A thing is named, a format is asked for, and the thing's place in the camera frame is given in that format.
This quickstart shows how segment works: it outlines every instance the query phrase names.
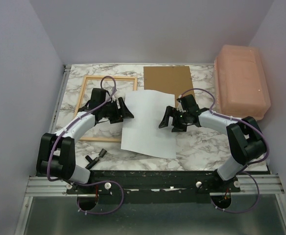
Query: wall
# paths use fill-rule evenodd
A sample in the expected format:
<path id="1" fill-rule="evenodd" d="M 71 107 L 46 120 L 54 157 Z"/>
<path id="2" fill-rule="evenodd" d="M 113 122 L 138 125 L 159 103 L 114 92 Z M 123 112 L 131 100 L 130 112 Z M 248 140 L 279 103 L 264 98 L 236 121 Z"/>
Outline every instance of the wall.
<path id="1" fill-rule="evenodd" d="M 286 1 L 274 1 L 251 45 L 261 49 L 271 98 L 261 123 L 271 146 L 270 168 L 286 191 Z"/>
<path id="2" fill-rule="evenodd" d="M 211 63 L 248 45 L 272 0 L 30 0 L 60 58 L 83 63 Z"/>
<path id="3" fill-rule="evenodd" d="M 0 235 L 14 233 L 62 73 L 28 0 L 0 0 Z"/>

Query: plastic container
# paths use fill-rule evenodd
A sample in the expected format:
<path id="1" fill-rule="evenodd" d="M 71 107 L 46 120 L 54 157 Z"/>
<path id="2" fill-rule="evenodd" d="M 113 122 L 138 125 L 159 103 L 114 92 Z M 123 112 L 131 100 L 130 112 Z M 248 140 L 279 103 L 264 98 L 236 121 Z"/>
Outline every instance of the plastic container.
<path id="1" fill-rule="evenodd" d="M 257 48 L 224 45 L 215 60 L 214 77 L 218 112 L 264 117 L 270 98 Z"/>

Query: white sheet of paper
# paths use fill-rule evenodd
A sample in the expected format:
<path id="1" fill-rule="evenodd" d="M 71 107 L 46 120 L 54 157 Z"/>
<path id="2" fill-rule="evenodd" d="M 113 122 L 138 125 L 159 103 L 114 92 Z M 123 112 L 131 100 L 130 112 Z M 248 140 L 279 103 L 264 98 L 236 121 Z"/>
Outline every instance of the white sheet of paper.
<path id="1" fill-rule="evenodd" d="M 159 158 L 176 158 L 176 134 L 169 126 L 159 129 L 167 106 L 174 107 L 173 94 L 142 90 L 129 92 L 125 104 L 134 119 L 123 120 L 121 149 Z"/>

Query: gray floor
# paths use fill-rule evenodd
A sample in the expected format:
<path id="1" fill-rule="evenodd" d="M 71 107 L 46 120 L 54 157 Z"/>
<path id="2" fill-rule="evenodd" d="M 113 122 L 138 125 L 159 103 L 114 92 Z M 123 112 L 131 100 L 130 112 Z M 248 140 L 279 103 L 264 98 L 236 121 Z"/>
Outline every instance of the gray floor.
<path id="1" fill-rule="evenodd" d="M 249 207 L 255 196 L 233 197 L 233 210 Z M 210 204 L 125 204 L 114 214 L 77 212 L 75 198 L 34 198 L 27 235 L 285 235 L 276 197 L 262 196 L 245 214 L 217 211 Z M 109 210 L 113 205 L 101 206 Z"/>

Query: marble table top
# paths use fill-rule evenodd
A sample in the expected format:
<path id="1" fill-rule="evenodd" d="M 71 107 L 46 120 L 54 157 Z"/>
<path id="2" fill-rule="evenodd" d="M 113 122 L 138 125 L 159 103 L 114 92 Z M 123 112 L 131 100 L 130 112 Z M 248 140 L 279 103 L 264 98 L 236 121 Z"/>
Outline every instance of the marble table top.
<path id="1" fill-rule="evenodd" d="M 72 65 L 62 100 L 56 130 L 61 129 L 73 119 L 84 75 L 135 76 L 138 78 L 138 90 L 144 90 L 143 67 L 164 66 L 157 64 L 84 64 Z M 206 89 L 213 94 L 214 78 L 213 65 L 187 65 L 190 67 L 193 87 Z M 113 83 L 105 81 L 103 87 L 111 90 Z M 100 87 L 99 81 L 88 83 L 83 104 L 90 98 L 93 87 Z M 124 98 L 126 92 L 133 90 L 131 82 L 117 82 L 116 97 Z M 200 108 L 210 107 L 212 99 L 204 92 L 196 91 L 196 102 Z M 101 123 L 96 125 L 85 136 L 114 137 L 121 135 L 122 123 Z M 92 159 L 98 156 L 102 148 L 107 154 L 92 169 L 97 170 L 215 170 L 229 157 L 230 149 L 226 135 L 208 128 L 188 127 L 185 133 L 178 133 L 176 138 L 177 158 L 161 159 L 135 152 L 121 150 L 121 143 L 78 141 L 75 145 L 76 163 L 85 167 L 85 159 L 89 155 Z M 248 170 L 267 171 L 265 162 L 252 165 Z"/>

